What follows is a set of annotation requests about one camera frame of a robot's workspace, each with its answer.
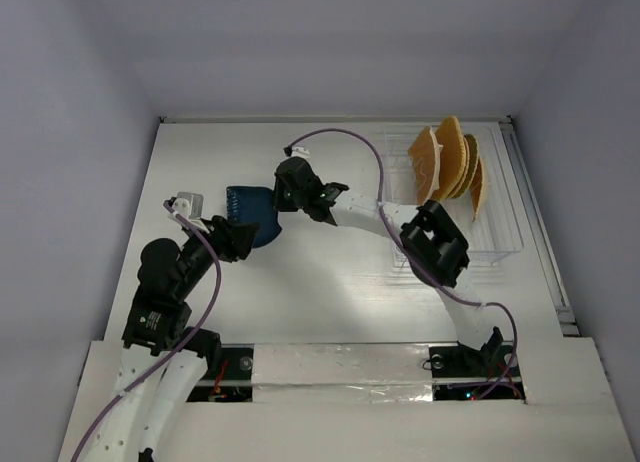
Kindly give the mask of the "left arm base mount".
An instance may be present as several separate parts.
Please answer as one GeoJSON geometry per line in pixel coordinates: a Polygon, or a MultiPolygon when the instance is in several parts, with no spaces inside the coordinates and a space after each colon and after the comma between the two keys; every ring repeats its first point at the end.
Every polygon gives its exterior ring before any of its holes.
{"type": "Polygon", "coordinates": [[[237,403],[253,399],[253,345],[223,345],[217,367],[192,389],[188,402],[237,403]]]}

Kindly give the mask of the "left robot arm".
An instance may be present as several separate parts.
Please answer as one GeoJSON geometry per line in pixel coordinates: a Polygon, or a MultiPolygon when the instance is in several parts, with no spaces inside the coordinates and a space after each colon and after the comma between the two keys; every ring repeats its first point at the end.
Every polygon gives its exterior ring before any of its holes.
{"type": "Polygon", "coordinates": [[[74,461],[158,460],[196,383],[220,368],[220,338],[201,321],[188,324],[187,298],[209,269],[246,259],[259,226],[222,216],[189,220],[177,210],[170,216],[188,239],[144,247],[112,398],[86,429],[74,461]]]}

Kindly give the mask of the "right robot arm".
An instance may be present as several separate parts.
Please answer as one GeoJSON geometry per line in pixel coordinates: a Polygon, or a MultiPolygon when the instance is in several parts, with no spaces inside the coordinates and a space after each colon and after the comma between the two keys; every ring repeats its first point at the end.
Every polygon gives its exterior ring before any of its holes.
{"type": "Polygon", "coordinates": [[[500,354],[503,335],[486,315],[488,308],[506,308],[479,300],[468,275],[469,244],[441,204],[429,200],[421,206],[399,205],[353,192],[344,184],[323,183],[300,157],[276,168],[274,192],[279,212],[302,211],[316,222],[392,240],[413,274],[442,301],[457,336],[456,360],[493,384],[509,376],[515,354],[509,359],[500,354]]]}

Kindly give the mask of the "square woven bamboo tray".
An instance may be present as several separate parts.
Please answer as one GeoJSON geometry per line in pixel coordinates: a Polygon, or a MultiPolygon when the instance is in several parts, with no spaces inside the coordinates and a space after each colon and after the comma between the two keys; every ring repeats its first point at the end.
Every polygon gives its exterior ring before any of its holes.
{"type": "Polygon", "coordinates": [[[414,171],[419,205],[423,205],[439,188],[441,151],[442,146],[429,126],[418,134],[407,150],[414,171]]]}

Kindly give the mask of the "round green-rimmed bamboo plate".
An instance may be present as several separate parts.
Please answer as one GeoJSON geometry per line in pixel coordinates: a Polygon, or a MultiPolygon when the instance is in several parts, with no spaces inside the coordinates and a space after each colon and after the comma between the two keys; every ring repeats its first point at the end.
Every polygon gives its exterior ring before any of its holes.
{"type": "Polygon", "coordinates": [[[478,143],[475,136],[472,134],[465,134],[464,139],[466,142],[467,155],[468,155],[466,169],[465,169],[464,177],[456,185],[455,190],[450,195],[451,198],[461,197],[464,194],[464,192],[470,188],[480,162],[478,143]]]}

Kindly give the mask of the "small round bamboo plate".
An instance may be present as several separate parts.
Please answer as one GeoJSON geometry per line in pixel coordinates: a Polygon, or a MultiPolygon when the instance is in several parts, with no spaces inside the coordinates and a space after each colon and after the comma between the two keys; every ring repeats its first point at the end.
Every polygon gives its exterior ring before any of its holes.
{"type": "Polygon", "coordinates": [[[478,219],[480,211],[486,201],[488,195],[488,184],[486,164],[482,158],[479,158],[476,172],[470,186],[474,221],[478,219]]]}

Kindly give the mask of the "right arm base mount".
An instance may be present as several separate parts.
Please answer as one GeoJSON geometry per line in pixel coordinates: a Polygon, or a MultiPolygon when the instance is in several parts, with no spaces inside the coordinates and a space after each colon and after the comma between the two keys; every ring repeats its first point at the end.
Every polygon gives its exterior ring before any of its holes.
{"type": "Polygon", "coordinates": [[[430,373],[435,401],[525,400],[524,385],[512,346],[503,345],[485,364],[458,345],[432,346],[421,368],[430,373]]]}

